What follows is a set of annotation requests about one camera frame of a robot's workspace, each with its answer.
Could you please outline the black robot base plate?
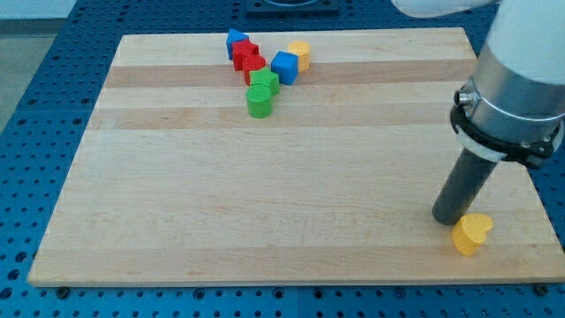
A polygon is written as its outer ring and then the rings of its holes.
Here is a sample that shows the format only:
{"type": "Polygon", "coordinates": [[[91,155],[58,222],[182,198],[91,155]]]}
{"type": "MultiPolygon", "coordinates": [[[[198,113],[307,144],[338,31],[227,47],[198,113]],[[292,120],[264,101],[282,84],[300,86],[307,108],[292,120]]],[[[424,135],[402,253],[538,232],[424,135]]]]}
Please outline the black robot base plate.
{"type": "Polygon", "coordinates": [[[244,0],[247,15],[338,13],[339,0],[244,0]]]}

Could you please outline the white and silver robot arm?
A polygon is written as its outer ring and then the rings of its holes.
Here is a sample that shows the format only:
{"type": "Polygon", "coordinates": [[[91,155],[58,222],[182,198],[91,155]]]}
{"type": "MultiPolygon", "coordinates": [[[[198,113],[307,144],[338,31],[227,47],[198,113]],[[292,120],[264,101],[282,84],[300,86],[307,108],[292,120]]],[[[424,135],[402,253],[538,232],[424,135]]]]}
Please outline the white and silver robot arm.
{"type": "Polygon", "coordinates": [[[564,0],[501,0],[450,121],[461,166],[537,169],[564,138],[564,0]]]}

